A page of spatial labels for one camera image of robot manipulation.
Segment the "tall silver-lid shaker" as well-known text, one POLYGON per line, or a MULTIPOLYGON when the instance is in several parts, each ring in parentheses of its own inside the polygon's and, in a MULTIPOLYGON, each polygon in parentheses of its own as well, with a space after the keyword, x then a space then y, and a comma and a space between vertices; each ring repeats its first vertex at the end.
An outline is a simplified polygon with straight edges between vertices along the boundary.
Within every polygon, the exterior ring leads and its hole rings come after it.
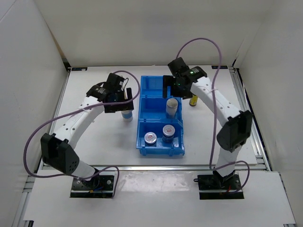
POLYGON ((178 109, 178 101, 175 98, 170 98, 166 102, 166 117, 174 118, 178 109))
POLYGON ((124 122, 131 122, 133 120, 132 110, 122 111, 121 114, 124 122))

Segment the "yellow cork-top bottle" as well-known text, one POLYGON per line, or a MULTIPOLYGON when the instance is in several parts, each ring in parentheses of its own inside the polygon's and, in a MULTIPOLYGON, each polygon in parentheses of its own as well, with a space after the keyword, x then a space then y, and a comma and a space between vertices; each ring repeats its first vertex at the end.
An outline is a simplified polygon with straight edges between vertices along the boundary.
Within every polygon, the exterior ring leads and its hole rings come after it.
POLYGON ((193 95, 189 100, 189 105, 190 106, 196 106, 197 105, 197 100, 198 100, 198 97, 196 95, 193 95))

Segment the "short spice jar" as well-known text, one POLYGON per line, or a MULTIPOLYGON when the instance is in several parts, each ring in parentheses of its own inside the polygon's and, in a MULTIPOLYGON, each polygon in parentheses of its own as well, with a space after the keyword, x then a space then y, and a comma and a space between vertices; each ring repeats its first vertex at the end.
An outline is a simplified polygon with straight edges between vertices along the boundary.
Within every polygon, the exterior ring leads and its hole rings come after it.
POLYGON ((167 124, 162 129, 162 141, 165 143, 171 143, 174 140, 175 127, 167 124))
POLYGON ((154 132, 147 132, 144 136, 145 146, 155 147, 157 143, 157 135, 154 132))

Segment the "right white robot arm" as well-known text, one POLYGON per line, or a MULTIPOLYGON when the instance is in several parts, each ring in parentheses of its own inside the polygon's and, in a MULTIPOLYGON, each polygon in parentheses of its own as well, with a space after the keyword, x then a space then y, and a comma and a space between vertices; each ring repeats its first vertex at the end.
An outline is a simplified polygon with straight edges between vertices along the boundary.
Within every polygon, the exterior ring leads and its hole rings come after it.
POLYGON ((220 123, 221 129, 215 133, 220 151, 213 168, 213 185, 225 188, 235 173, 235 164, 242 146, 251 134, 253 114, 242 111, 228 101, 214 86, 214 79, 196 66, 170 66, 170 76, 163 76, 162 96, 171 95, 183 99, 196 95, 213 112, 214 123, 220 123))

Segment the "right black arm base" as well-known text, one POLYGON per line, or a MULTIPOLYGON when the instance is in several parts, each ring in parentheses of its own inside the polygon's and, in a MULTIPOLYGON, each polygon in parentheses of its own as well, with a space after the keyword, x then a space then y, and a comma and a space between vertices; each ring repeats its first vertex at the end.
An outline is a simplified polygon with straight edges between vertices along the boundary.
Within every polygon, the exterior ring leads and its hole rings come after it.
POLYGON ((214 175, 198 175, 193 181, 198 183, 200 200, 244 199, 238 174, 235 174, 224 183, 220 183, 214 175))

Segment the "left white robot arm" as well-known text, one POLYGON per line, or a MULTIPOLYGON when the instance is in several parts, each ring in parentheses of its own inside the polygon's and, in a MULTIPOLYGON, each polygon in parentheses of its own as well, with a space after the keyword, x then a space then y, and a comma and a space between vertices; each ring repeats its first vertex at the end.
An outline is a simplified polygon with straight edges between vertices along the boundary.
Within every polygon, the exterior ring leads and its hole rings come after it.
POLYGON ((102 113, 131 111, 134 109, 132 89, 122 83, 101 82, 86 93, 78 110, 73 112, 62 127, 41 138, 43 162, 62 174, 79 178, 88 189, 99 184, 98 170, 80 160, 75 147, 94 120, 102 113))

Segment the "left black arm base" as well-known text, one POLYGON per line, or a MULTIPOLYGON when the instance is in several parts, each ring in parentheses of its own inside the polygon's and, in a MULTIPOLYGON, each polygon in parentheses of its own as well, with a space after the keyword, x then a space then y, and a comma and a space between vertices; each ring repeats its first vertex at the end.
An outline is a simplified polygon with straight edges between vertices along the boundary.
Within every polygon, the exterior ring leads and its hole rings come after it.
POLYGON ((73 176, 71 198, 112 199, 116 193, 120 172, 116 166, 98 170, 80 163, 71 175, 73 176))

